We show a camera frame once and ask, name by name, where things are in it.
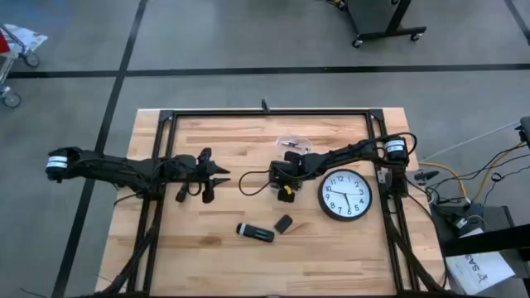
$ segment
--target cart wheel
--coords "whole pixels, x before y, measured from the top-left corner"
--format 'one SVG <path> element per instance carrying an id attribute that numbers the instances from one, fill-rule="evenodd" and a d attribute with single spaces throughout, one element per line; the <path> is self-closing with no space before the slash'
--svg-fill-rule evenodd
<path id="1" fill-rule="evenodd" d="M 32 51 L 27 53 L 27 55 L 24 55 L 22 59 L 24 60 L 24 63 L 31 68 L 37 68 L 41 63 L 39 56 Z"/>
<path id="2" fill-rule="evenodd" d="M 5 105 L 8 108 L 16 108 L 20 105 L 20 102 L 22 101 L 20 95 L 14 93 L 14 92 L 8 92 L 3 97 L 3 105 Z"/>
<path id="3" fill-rule="evenodd" d="M 351 45 L 355 48 L 355 49 L 358 49 L 361 47 L 361 45 L 363 45 L 363 41 L 360 41 L 360 40 L 354 40 Z"/>
<path id="4" fill-rule="evenodd" d="M 416 33 L 416 34 L 412 34 L 411 35 L 411 41 L 418 41 L 420 39 L 420 37 L 422 37 L 423 34 L 421 33 Z"/>

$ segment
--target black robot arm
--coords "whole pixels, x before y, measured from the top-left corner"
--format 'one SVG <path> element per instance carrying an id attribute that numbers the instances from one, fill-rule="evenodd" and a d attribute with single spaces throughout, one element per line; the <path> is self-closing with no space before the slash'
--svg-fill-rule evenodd
<path id="1" fill-rule="evenodd" d="M 49 180 L 60 183 L 64 179 L 84 177 L 106 181 L 118 187 L 128 186 L 138 198 L 143 199 L 160 199 L 157 187 L 161 184 L 183 182 L 184 195 L 189 183 L 204 184 L 203 201 L 209 203 L 214 199 L 214 187 L 229 180 L 210 178 L 213 174 L 224 174 L 229 171 L 210 160 L 209 148 L 205 148 L 196 159 L 191 155 L 179 155 L 170 159 L 134 161 L 78 147 L 59 148 L 48 155 L 46 174 Z M 184 197 L 181 192 L 177 195 L 180 202 Z"/>
<path id="2" fill-rule="evenodd" d="M 409 132 L 378 137 L 372 140 L 362 140 L 338 150 L 324 154 L 297 154 L 288 151 L 285 161 L 272 161 L 269 166 L 269 182 L 278 189 L 278 199 L 292 203 L 293 190 L 299 190 L 305 180 L 313 180 L 323 175 L 327 170 L 347 165 L 356 161 L 371 161 L 374 164 L 389 169 L 393 182 L 394 195 L 406 194 L 405 169 L 408 166 L 408 150 L 405 138 L 401 135 L 411 135 L 416 144 L 416 137 Z M 384 143 L 384 156 L 378 153 L 376 144 Z"/>

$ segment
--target wooden table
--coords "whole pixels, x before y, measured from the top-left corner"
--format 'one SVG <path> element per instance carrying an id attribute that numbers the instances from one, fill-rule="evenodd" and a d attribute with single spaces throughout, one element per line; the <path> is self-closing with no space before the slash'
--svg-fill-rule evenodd
<path id="1" fill-rule="evenodd" d="M 389 134 L 409 130 L 402 108 L 383 111 Z M 137 112 L 128 158 L 151 157 L 158 113 L 159 110 Z M 364 175 L 373 191 L 369 212 L 351 223 L 334 221 L 321 211 L 316 190 L 322 177 L 305 182 L 293 204 L 277 201 L 270 190 L 254 197 L 239 193 L 238 181 L 244 172 L 266 170 L 271 160 L 282 159 L 275 151 L 275 141 L 284 134 L 310 139 L 313 152 L 326 152 L 368 138 L 365 120 L 357 116 L 178 120 L 174 154 L 197 156 L 204 147 L 211 147 L 215 162 L 231 171 L 227 176 L 232 180 L 215 188 L 216 199 L 211 204 L 203 204 L 200 196 L 188 196 L 183 204 L 175 202 L 181 186 L 168 185 L 151 295 L 395 294 L 372 163 L 356 162 L 344 167 Z M 408 170 L 416 169 L 417 159 L 412 154 Z M 265 175 L 247 177 L 243 183 L 247 192 L 267 181 Z M 120 190 L 118 197 L 130 193 L 131 190 Z M 415 189 L 411 189 L 411 194 L 427 207 L 425 195 Z M 97 290 L 105 288 L 108 281 L 104 279 L 113 279 L 131 256 L 141 206 L 142 201 L 135 198 L 116 206 Z M 444 267 L 431 221 L 409 199 L 404 200 L 404 211 L 414 253 L 435 280 L 441 280 Z M 239 237 L 235 232 L 238 223 L 273 230 L 284 214 L 290 214 L 294 224 L 288 233 L 277 233 L 274 243 Z M 137 287 L 142 284 L 146 259 L 140 264 Z"/>

